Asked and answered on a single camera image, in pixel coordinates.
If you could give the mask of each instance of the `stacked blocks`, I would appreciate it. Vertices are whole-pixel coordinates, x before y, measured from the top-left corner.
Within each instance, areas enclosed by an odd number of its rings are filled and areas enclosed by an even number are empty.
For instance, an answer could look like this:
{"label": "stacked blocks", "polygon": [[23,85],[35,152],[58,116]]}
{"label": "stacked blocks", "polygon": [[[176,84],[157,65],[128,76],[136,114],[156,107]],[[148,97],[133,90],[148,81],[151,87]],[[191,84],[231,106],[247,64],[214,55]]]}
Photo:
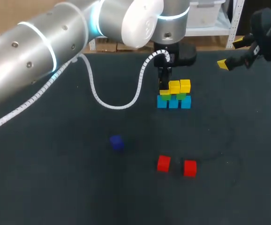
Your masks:
{"label": "stacked blocks", "polygon": [[179,105],[182,109],[191,108],[190,80],[170,81],[168,83],[169,90],[160,90],[157,96],[157,108],[177,109]]}
{"label": "stacked blocks", "polygon": [[124,148],[124,142],[120,135],[112,136],[110,138],[110,143],[113,150],[121,151]]}

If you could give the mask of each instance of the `metal shelf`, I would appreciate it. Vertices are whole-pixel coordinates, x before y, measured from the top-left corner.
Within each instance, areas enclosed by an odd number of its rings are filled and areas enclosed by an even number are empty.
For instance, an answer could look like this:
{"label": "metal shelf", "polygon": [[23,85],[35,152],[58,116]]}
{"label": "metal shelf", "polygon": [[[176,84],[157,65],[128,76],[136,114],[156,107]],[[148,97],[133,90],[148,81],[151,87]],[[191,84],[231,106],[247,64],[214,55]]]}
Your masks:
{"label": "metal shelf", "polygon": [[187,28],[186,37],[190,36],[221,36],[229,35],[231,30],[231,23],[227,14],[220,8],[218,19],[214,27],[204,28]]}

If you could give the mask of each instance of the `toy block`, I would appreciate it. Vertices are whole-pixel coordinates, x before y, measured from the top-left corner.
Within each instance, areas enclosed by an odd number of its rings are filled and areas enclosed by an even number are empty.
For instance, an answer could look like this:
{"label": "toy block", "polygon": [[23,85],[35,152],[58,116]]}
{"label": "toy block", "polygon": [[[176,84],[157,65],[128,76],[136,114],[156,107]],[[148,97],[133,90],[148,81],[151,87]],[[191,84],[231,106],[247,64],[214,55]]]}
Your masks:
{"label": "toy block", "polygon": [[180,94],[180,81],[170,81],[168,86],[171,94]]}
{"label": "toy block", "polygon": [[179,105],[179,101],[177,100],[176,95],[173,95],[171,100],[168,101],[168,108],[169,109],[177,109]]}
{"label": "toy block", "polygon": [[180,93],[190,93],[190,80],[180,80]]}
{"label": "toy block", "polygon": [[168,172],[169,163],[171,161],[171,157],[168,156],[159,156],[158,164],[157,164],[157,171],[160,172]]}
{"label": "toy block", "polygon": [[166,109],[168,107],[168,101],[163,101],[161,96],[157,96],[157,108]]}
{"label": "toy block", "polygon": [[170,90],[159,90],[159,94],[160,95],[170,95],[171,92],[170,92]]}
{"label": "toy block", "polygon": [[184,100],[185,97],[186,97],[186,93],[177,94],[177,100]]}
{"label": "toy block", "polygon": [[184,162],[184,177],[196,177],[197,162],[192,160],[185,160]]}
{"label": "toy block", "polygon": [[114,150],[122,150],[124,148],[123,139],[120,135],[110,137],[110,143]]}
{"label": "toy block", "polygon": [[171,100],[172,95],[161,95],[161,99],[163,101],[169,101]]}
{"label": "toy block", "polygon": [[190,109],[191,108],[191,96],[187,95],[184,100],[181,101],[182,109]]}

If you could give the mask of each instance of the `white storage bin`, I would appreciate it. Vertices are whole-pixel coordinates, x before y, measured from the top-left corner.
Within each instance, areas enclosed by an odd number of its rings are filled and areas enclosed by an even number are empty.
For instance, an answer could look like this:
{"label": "white storage bin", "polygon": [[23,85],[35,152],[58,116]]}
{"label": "white storage bin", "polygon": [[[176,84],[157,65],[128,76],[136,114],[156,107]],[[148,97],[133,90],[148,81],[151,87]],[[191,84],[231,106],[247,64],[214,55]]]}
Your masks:
{"label": "white storage bin", "polygon": [[218,18],[221,4],[226,0],[201,0],[190,3],[187,28],[213,27]]}

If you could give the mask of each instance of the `white cable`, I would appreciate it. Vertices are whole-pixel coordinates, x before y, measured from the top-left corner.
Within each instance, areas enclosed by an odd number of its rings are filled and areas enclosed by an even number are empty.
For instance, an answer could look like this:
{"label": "white cable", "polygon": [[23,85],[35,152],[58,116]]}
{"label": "white cable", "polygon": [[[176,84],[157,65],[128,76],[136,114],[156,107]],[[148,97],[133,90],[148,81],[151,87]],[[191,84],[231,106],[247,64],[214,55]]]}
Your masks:
{"label": "white cable", "polygon": [[[95,90],[95,86],[94,86],[94,79],[93,79],[93,72],[92,72],[92,68],[90,66],[90,63],[87,59],[87,57],[83,54],[81,54],[79,57],[81,57],[85,64],[87,65],[88,68],[88,75],[89,75],[89,80],[90,80],[90,86],[93,92],[93,95],[95,97],[95,99],[97,100],[98,103],[100,103],[101,105],[103,105],[106,108],[109,109],[126,109],[129,108],[130,106],[132,106],[138,99],[139,97],[139,93],[140,93],[140,89],[141,89],[141,85],[142,85],[142,79],[144,76],[144,72],[145,69],[148,65],[148,63],[157,55],[159,54],[164,54],[166,61],[169,62],[170,61],[170,56],[169,53],[166,50],[158,50],[154,53],[152,53],[144,62],[143,66],[141,67],[140,73],[139,73],[139,83],[138,83],[138,87],[137,87],[137,91],[135,93],[135,96],[133,98],[133,100],[124,105],[124,106],[112,106],[112,105],[108,105],[106,103],[104,103],[97,95],[96,90]],[[16,108],[15,110],[13,110],[12,112],[10,112],[9,114],[7,114],[6,116],[2,117],[0,119],[0,127],[7,123],[8,121],[10,121],[12,118],[14,118],[15,116],[19,115],[20,113],[22,113],[24,110],[26,110],[28,107],[30,107],[33,103],[35,103],[47,90],[48,88],[56,81],[57,78],[59,78],[59,76],[64,72],[64,70],[70,65],[70,63],[72,61],[76,61],[76,58],[73,58],[72,60],[68,61],[67,63],[65,63],[48,81],[47,83],[33,96],[31,97],[29,100],[27,100],[24,104],[22,104],[21,106],[19,106],[18,108]]]}
{"label": "white cable", "polygon": [[56,79],[64,72],[64,70],[69,66],[71,60],[65,63],[48,81],[47,83],[27,102],[7,114],[6,116],[0,119],[0,127],[6,122],[10,121],[13,117],[19,115],[24,110],[26,110],[29,106],[35,103],[46,91],[47,89],[56,81]]}
{"label": "white cable", "polygon": [[143,66],[141,67],[141,70],[140,70],[140,73],[139,73],[139,83],[138,83],[138,86],[137,86],[137,90],[136,90],[136,93],[135,93],[135,96],[133,98],[133,100],[126,104],[126,105],[123,105],[123,106],[113,106],[113,105],[109,105],[109,104],[106,104],[104,103],[97,95],[97,92],[95,90],[95,85],[94,85],[94,79],[93,79],[93,72],[92,72],[92,68],[90,66],[90,63],[87,59],[87,57],[83,54],[81,54],[79,57],[81,57],[85,64],[87,65],[87,68],[88,68],[88,76],[89,76],[89,82],[90,82],[90,87],[92,89],[92,92],[93,92],[93,95],[94,95],[94,98],[97,100],[97,102],[99,104],[101,104],[102,106],[106,107],[106,108],[109,108],[109,109],[115,109],[115,110],[120,110],[120,109],[126,109],[126,108],[129,108],[130,106],[132,106],[136,101],[137,99],[139,98],[139,94],[140,94],[140,89],[141,89],[141,85],[142,85],[142,80],[143,80],[143,76],[144,76],[144,72],[145,72],[145,69],[148,65],[148,63],[157,55],[159,54],[164,54],[165,55],[165,58],[166,58],[166,61],[167,62],[170,62],[170,55],[168,53],[168,51],[166,50],[158,50],[154,53],[152,53],[144,62]]}

